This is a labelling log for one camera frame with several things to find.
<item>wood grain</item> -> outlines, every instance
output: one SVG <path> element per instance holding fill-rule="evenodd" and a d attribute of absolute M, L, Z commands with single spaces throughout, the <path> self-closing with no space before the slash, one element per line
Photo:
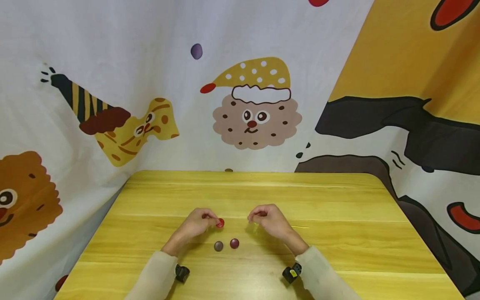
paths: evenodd
<path fill-rule="evenodd" d="M 364 300 L 462 299 L 380 181 L 368 174 L 142 171 L 125 185 L 58 300 L 123 299 L 153 251 L 195 207 L 225 219 L 190 243 L 191 275 L 169 299 L 311 299 L 287 286 L 293 255 L 246 216 L 276 203 Z M 232 238 L 240 247 L 231 249 Z M 213 244 L 221 240 L 222 252 Z"/>

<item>person's left hand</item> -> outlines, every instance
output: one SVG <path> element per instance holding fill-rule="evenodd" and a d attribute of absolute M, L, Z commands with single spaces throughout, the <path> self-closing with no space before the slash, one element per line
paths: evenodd
<path fill-rule="evenodd" d="M 219 223 L 218 217 L 209 208 L 195 208 L 172 234 L 168 242 L 163 246 L 162 251 L 178 256 L 182 247 L 192 238 L 201 235 L 209 227 Z"/>

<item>cartoon eye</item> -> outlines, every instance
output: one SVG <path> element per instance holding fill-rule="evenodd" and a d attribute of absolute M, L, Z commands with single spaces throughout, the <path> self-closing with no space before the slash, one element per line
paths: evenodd
<path fill-rule="evenodd" d="M 250 121 L 252 119 L 253 115 L 252 115 L 252 111 L 250 111 L 249 109 L 246 109 L 244 112 L 243 112 L 243 121 L 245 123 L 248 123 L 248 121 Z"/>
<path fill-rule="evenodd" d="M 268 120 L 270 120 L 270 114 L 264 110 L 260 110 L 259 112 L 257 112 L 257 115 L 255 116 L 255 120 L 259 124 L 267 123 Z"/>
<path fill-rule="evenodd" d="M 153 120 L 155 120 L 155 115 L 151 112 L 148 113 L 147 117 L 145 118 L 145 123 L 150 123 Z"/>
<path fill-rule="evenodd" d="M 17 202 L 17 192 L 12 189 L 0 191 L 0 208 L 10 208 Z"/>
<path fill-rule="evenodd" d="M 139 137 L 143 132 L 144 132 L 144 126 L 140 125 L 137 128 L 135 128 L 135 130 L 133 131 L 133 135 L 135 137 Z"/>

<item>wrist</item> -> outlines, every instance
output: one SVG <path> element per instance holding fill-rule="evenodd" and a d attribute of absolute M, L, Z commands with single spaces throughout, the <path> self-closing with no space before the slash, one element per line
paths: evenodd
<path fill-rule="evenodd" d="M 300 234 L 293 229 L 286 235 L 283 242 L 295 256 L 303 254 L 309 248 L 309 245 L 302 239 Z"/>
<path fill-rule="evenodd" d="M 188 238 L 184 235 L 174 232 L 170 239 L 162 247 L 161 251 L 170 256 L 177 256 L 180 254 L 182 248 L 188 243 Z"/>

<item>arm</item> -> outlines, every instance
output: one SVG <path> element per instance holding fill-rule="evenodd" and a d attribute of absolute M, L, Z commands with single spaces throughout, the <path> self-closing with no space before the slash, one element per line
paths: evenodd
<path fill-rule="evenodd" d="M 302 266 L 303 287 L 316 300 L 360 300 L 360 297 L 332 269 L 327 259 L 314 246 L 309 247 L 298 233 L 291 234 L 285 244 Z"/>
<path fill-rule="evenodd" d="M 153 253 L 125 300 L 165 299 L 175 280 L 175 267 L 181 249 L 193 237 L 217 223 L 218 218 L 210 209 L 194 209 L 163 248 Z"/>
<path fill-rule="evenodd" d="M 266 232 L 285 243 L 302 266 L 303 286 L 315 300 L 359 300 L 360 297 L 332 269 L 327 259 L 314 246 L 309 247 L 290 226 L 275 204 L 260 205 L 248 216 Z"/>

